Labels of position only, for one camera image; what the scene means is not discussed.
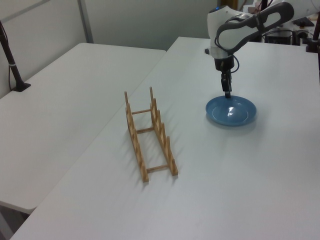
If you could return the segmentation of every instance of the black cable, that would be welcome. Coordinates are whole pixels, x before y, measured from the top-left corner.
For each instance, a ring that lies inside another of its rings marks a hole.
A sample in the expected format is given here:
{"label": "black cable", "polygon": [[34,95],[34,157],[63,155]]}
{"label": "black cable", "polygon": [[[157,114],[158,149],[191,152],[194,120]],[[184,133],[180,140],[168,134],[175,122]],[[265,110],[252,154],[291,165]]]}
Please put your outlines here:
{"label": "black cable", "polygon": [[1,25],[1,29],[2,29],[2,31],[3,31],[3,33],[4,33],[4,36],[5,36],[6,42],[8,43],[8,42],[9,42],[9,40],[8,40],[8,36],[7,36],[7,33],[6,33],[6,30],[5,30],[4,26],[2,26],[2,25]]}
{"label": "black cable", "polygon": [[274,1],[274,0],[271,0],[271,1],[269,2],[268,7],[272,4],[273,1]]}
{"label": "black cable", "polygon": [[263,34],[262,37],[265,37],[265,36],[270,35],[270,34],[281,33],[281,32],[290,32],[290,33],[293,33],[294,31],[292,31],[292,30],[274,30],[274,31],[268,31],[268,32],[266,32],[265,34]]}
{"label": "black cable", "polygon": [[235,55],[232,55],[232,56],[233,56],[233,58],[236,60],[236,63],[238,64],[238,67],[236,68],[236,70],[234,70],[234,71],[232,71],[232,72],[231,72],[232,74],[234,74],[236,71],[238,71],[238,70],[239,70],[239,68],[240,68],[240,63],[239,63],[238,58],[236,58],[236,56],[235,56]]}
{"label": "black cable", "polygon": [[11,88],[11,83],[10,83],[10,66],[9,66],[9,78],[8,78],[8,82],[9,82],[9,89],[10,91],[12,91],[12,88]]}

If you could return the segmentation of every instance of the equipment in background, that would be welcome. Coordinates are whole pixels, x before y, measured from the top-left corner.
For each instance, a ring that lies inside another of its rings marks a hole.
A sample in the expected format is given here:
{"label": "equipment in background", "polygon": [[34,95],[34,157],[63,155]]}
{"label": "equipment in background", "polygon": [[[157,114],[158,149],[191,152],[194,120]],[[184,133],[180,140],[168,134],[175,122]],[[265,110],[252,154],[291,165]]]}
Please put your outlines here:
{"label": "equipment in background", "polygon": [[28,87],[30,87],[31,84],[25,83],[21,79],[21,76],[18,71],[15,59],[14,59],[14,57],[11,53],[10,47],[9,47],[9,42],[8,42],[6,31],[5,31],[4,26],[2,25],[1,21],[0,21],[0,42],[1,42],[4,54],[6,56],[6,59],[8,60],[9,67],[13,73],[13,76],[14,76],[15,82],[16,82],[16,85],[12,89],[12,91],[22,92],[25,89],[27,89]]}
{"label": "equipment in background", "polygon": [[319,53],[319,46],[320,46],[319,34],[320,34],[320,13],[318,14],[318,19],[316,21],[316,25],[314,28],[313,37],[312,39],[308,38],[307,46],[305,48],[305,50],[308,53]]}

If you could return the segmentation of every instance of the metal pole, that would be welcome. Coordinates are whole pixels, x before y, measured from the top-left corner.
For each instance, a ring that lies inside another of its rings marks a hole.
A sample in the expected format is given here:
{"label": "metal pole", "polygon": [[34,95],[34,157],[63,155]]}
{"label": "metal pole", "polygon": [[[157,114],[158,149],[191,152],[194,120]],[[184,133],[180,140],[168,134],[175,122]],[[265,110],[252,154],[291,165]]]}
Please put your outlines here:
{"label": "metal pole", "polygon": [[29,83],[25,83],[24,81],[22,81],[20,73],[18,71],[15,59],[11,53],[10,47],[9,47],[9,42],[5,33],[5,29],[4,26],[2,25],[1,21],[0,21],[0,42],[4,51],[4,54],[6,56],[6,59],[8,60],[9,66],[11,68],[11,71],[13,73],[13,76],[15,78],[15,82],[16,82],[16,87],[13,88],[13,91],[16,92],[22,92],[25,89],[27,89],[28,87],[30,87],[31,85]]}

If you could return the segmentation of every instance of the wooden peg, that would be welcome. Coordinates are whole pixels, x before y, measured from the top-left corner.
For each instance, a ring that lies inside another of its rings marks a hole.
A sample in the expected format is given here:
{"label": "wooden peg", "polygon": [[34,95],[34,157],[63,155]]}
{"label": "wooden peg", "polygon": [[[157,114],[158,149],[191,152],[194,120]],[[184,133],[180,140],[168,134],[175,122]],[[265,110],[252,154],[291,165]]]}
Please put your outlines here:
{"label": "wooden peg", "polygon": [[167,150],[168,150],[168,158],[169,158],[169,161],[170,161],[172,153],[171,153],[170,137],[169,136],[166,137],[166,147],[167,147]]}
{"label": "wooden peg", "polygon": [[158,127],[158,130],[159,130],[159,133],[161,132],[161,128],[162,128],[162,122],[161,122],[161,115],[160,115],[160,110],[157,111],[157,127]]}
{"label": "wooden peg", "polygon": [[150,87],[150,97],[151,97],[151,102],[152,102],[152,99],[154,99],[154,93],[152,91],[152,86]]}
{"label": "wooden peg", "polygon": [[127,95],[126,91],[124,92],[124,98],[125,98],[125,103],[127,104],[128,103],[128,95]]}
{"label": "wooden peg", "polygon": [[166,147],[167,144],[167,138],[166,138],[166,129],[165,129],[165,124],[162,123],[162,139],[163,139],[163,146]]}

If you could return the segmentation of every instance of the white wall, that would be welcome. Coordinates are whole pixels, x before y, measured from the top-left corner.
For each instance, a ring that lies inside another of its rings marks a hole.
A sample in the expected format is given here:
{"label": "white wall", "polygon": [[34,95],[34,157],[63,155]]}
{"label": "white wall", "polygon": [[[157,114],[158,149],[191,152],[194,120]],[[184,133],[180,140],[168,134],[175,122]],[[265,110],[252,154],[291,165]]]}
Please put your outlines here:
{"label": "white wall", "polygon": [[96,44],[168,50],[177,37],[209,38],[217,0],[82,0]]}
{"label": "white wall", "polygon": [[[3,27],[24,81],[86,42],[77,0],[50,0],[3,23]],[[8,62],[0,47],[0,98],[8,92]]]}

